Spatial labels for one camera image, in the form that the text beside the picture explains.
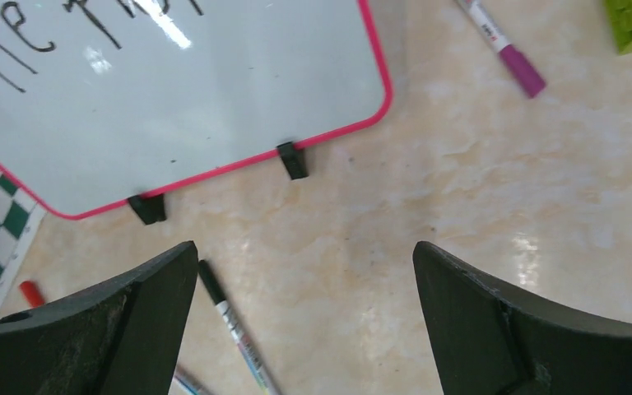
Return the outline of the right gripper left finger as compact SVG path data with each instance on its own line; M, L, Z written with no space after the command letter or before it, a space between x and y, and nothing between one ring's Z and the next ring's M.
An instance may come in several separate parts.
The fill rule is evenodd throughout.
M0 319L0 394L166 394L198 279L191 241Z

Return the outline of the pink framed whiteboard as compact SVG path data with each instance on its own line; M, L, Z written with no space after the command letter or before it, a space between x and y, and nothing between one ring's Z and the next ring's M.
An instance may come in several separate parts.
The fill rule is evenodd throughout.
M0 1L0 170L81 219L376 124L367 1Z

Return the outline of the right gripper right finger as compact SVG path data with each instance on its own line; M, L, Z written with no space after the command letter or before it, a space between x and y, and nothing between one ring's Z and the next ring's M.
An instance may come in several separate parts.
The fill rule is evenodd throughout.
M632 394L632 323L548 300L421 241L412 261L446 394Z

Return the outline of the black whiteboard marker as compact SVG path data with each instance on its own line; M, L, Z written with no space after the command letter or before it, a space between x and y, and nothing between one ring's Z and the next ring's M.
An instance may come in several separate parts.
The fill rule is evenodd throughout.
M259 388L264 394L281 394L281 390L273 382L267 366L255 349L250 335L245 331L208 261L198 262L198 275Z

